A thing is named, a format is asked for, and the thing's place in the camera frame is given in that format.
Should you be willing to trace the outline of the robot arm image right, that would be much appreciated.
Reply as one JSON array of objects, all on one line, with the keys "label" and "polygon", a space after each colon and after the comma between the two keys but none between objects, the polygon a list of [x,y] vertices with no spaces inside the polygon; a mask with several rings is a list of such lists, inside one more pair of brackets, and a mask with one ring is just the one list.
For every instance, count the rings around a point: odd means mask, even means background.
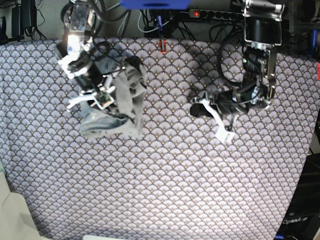
[{"label": "robot arm image right", "polygon": [[[204,100],[220,117],[248,113],[250,109],[268,108],[276,92],[277,47],[282,44],[282,15],[285,0],[246,0],[243,4],[243,32],[232,33],[221,43],[217,52],[217,72],[229,87],[227,91],[206,92],[194,99],[190,114],[196,118],[209,116]],[[222,70],[225,46],[243,36],[243,79],[228,79]]]}]

